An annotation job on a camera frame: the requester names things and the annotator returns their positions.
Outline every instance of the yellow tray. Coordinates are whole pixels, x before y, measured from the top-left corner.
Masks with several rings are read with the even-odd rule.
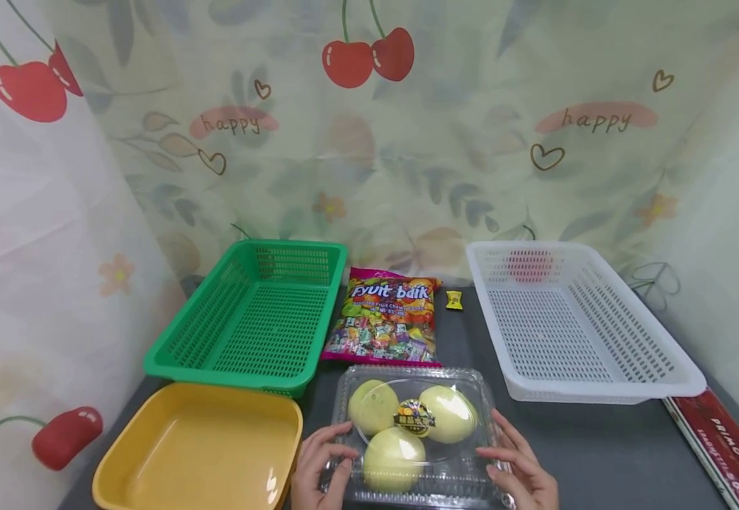
[[[287,397],[176,382],[140,407],[91,483],[106,510],[273,510],[301,436]]]

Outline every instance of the hand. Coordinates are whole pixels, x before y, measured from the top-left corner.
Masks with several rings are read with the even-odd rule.
[[[352,475],[352,460],[360,455],[347,445],[329,442],[339,434],[348,433],[352,422],[325,426],[316,430],[301,443],[298,452],[293,485],[290,488],[290,508],[293,510],[341,510],[344,492]],[[323,494],[319,490],[321,471],[331,457],[344,457],[332,474],[329,490]]]
[[[514,498],[517,510],[558,510],[556,480],[539,465],[531,446],[496,409],[491,417],[499,425],[499,448],[478,448],[482,457],[511,464],[514,473],[488,466],[488,476],[497,488]]]

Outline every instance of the round sticker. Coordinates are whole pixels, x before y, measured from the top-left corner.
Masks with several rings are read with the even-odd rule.
[[[395,424],[418,437],[425,437],[434,426],[434,417],[418,399],[411,398],[400,403]]]

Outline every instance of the fruit candy bag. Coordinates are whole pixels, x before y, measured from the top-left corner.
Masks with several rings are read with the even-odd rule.
[[[441,366],[434,345],[439,280],[352,268],[321,359],[383,365]]]

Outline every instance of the curtain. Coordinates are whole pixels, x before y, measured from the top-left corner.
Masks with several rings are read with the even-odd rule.
[[[470,241],[584,242],[739,399],[739,1],[0,0],[21,508],[88,456],[33,434],[110,426],[177,281],[244,235],[448,285]]]
[[[15,6],[0,2],[0,509],[48,510],[185,297],[46,17]]]

